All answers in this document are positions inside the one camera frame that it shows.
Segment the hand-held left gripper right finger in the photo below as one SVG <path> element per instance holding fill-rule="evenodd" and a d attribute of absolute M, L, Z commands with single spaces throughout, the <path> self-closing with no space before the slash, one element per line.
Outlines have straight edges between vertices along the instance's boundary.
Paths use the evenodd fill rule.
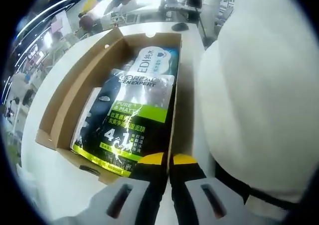
<path fill-rule="evenodd" d="M 170 159 L 172 200 L 180 225 L 277 225 L 257 216 L 243 199 L 218 179 L 206 177 L 197 161 L 186 154 Z"/>

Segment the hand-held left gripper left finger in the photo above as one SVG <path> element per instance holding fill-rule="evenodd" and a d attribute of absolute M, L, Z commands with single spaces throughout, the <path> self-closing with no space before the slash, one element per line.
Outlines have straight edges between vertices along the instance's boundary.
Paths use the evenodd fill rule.
<path fill-rule="evenodd" d="M 121 177 L 95 194 L 88 207 L 58 225 L 153 225 L 167 183 L 167 153 L 147 155 L 129 177 Z"/>

